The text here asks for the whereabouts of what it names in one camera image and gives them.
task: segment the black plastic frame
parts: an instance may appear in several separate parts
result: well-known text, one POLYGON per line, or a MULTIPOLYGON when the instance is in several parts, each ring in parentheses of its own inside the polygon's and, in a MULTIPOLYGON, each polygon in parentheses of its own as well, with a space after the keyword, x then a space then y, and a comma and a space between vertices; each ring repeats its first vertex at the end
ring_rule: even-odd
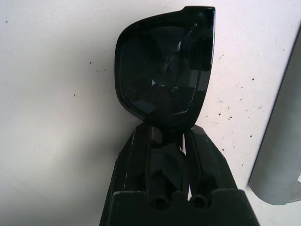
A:
POLYGON ((154 27, 161 27, 161 26, 186 27, 191 29, 193 32, 197 33, 201 39, 208 34, 204 34, 204 31, 196 24, 197 16, 200 13, 204 13, 205 15, 208 15, 206 21, 209 21, 212 28, 212 34, 209 34, 212 36, 212 53, 211 56, 207 56, 207 58, 205 59, 206 61, 210 62, 209 71, 211 71, 213 50, 214 50, 214 32, 215 32, 215 8, 214 7, 185 7, 181 11, 149 17, 140 20, 127 27, 118 38, 116 49, 115 49, 115 89, 116 89, 117 98, 121 103, 121 105, 131 114, 141 119, 142 121, 147 122, 160 129, 177 131, 177 132, 184 132, 187 129, 190 129, 198 119, 205 97, 194 95, 192 100, 193 108, 190 108, 189 111, 187 112, 188 113, 187 121, 180 125, 171 126, 167 124, 162 124, 160 122, 148 118, 146 114, 143 113, 140 109, 136 108, 131 103, 129 103, 121 93, 119 73, 120 73, 120 56, 121 56, 123 43, 125 40, 127 40, 127 38, 131 36, 131 34, 135 32, 139 32, 154 27))

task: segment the white surface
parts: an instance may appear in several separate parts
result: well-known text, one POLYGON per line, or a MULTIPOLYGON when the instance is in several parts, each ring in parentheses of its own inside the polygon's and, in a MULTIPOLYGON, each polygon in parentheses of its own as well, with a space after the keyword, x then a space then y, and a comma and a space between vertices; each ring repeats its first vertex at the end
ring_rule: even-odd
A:
POLYGON ((300 224, 301 202, 271 206, 247 182, 301 1, 2 0, 1 226, 99 224, 117 153, 139 124, 115 95, 117 38, 137 20, 186 5, 216 7, 214 64, 197 124, 224 149, 262 226, 300 224))

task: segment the black speck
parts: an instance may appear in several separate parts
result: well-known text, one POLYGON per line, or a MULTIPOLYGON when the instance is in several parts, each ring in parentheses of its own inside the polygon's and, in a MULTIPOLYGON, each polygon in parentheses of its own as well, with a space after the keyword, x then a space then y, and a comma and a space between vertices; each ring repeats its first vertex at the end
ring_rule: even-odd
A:
POLYGON ((218 60, 220 60, 223 56, 224 56, 224 54, 218 60))

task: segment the dark tinted lens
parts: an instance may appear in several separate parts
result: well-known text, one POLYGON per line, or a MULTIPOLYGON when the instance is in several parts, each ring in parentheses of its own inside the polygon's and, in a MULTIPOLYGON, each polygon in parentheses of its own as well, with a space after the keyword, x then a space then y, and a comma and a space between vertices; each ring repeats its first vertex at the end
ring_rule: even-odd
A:
POLYGON ((200 70, 200 41, 190 29, 176 26, 136 32, 122 46, 120 90, 124 99, 154 121, 185 123, 196 91, 209 74, 200 70))

